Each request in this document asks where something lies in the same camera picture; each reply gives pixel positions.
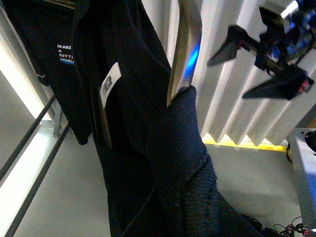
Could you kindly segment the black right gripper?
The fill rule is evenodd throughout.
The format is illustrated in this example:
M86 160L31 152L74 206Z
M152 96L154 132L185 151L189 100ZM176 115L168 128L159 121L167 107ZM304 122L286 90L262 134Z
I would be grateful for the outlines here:
M259 7L261 19L267 30L260 35L260 43L238 25L228 27L227 37L220 49L207 62L208 67L235 59L237 51L244 48L256 56L255 66L269 71L268 61L281 65L301 60L316 47L316 2L291 0L286 6L268 0ZM315 81L308 73L288 66L272 78L243 94L243 99L272 98L291 100L308 92Z

